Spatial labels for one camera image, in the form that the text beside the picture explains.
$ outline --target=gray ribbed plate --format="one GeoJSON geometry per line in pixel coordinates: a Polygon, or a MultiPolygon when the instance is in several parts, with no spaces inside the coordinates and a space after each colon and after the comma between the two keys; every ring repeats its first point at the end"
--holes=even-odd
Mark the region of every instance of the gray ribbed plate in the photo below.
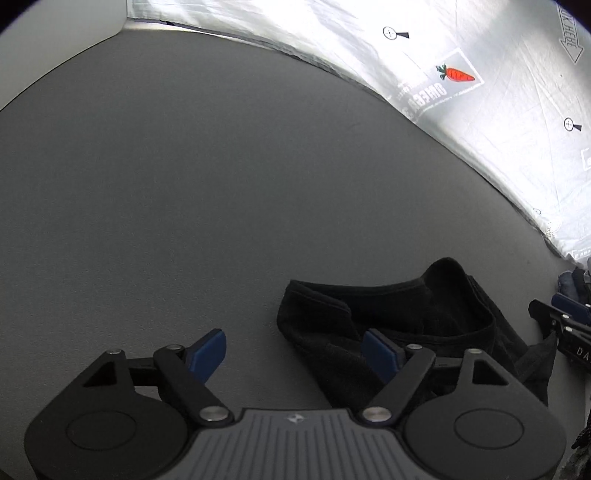
{"type": "Polygon", "coordinates": [[[355,423],[347,410],[245,410],[201,432],[160,480],[433,480],[393,433],[355,423]]]}

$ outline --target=circular cover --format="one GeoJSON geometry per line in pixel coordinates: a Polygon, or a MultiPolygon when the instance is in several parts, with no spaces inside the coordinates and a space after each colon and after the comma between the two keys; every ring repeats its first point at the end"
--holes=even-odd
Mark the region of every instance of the circular cover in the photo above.
{"type": "Polygon", "coordinates": [[[53,402],[31,422],[25,451],[40,478],[152,478],[174,462],[187,440],[178,412],[153,398],[86,396],[53,402]]]}
{"type": "Polygon", "coordinates": [[[537,480],[555,470],[566,442],[558,421],[533,396],[498,388],[436,398],[410,414],[405,439],[427,469],[451,480],[537,480]]]}

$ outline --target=white sheet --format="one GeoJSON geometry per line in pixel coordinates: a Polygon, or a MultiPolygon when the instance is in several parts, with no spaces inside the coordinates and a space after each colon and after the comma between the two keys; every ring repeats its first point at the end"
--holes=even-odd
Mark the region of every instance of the white sheet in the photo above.
{"type": "Polygon", "coordinates": [[[550,0],[128,0],[128,15],[262,40],[356,80],[562,255],[591,257],[591,35],[550,0]]]}

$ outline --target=black t-shirt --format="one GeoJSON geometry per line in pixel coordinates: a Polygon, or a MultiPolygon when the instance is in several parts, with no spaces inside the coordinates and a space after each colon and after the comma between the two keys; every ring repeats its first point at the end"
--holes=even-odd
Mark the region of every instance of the black t-shirt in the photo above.
{"type": "Polygon", "coordinates": [[[384,386],[361,355],[363,334],[370,328],[400,346],[418,343],[437,356],[461,358],[467,348],[480,348],[548,403],[555,334],[527,346],[451,258],[435,262],[416,280],[382,287],[292,280],[277,325],[335,408],[359,411],[384,386]]]}

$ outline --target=carrot logo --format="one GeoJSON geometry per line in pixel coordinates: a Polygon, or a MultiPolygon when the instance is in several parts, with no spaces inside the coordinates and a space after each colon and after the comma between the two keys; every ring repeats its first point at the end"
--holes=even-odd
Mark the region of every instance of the carrot logo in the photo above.
{"type": "Polygon", "coordinates": [[[443,64],[441,67],[437,66],[437,71],[441,73],[440,77],[442,80],[445,80],[446,76],[454,82],[471,82],[474,80],[472,75],[468,75],[467,73],[464,73],[458,69],[447,68],[447,65],[445,64],[443,64]]]}

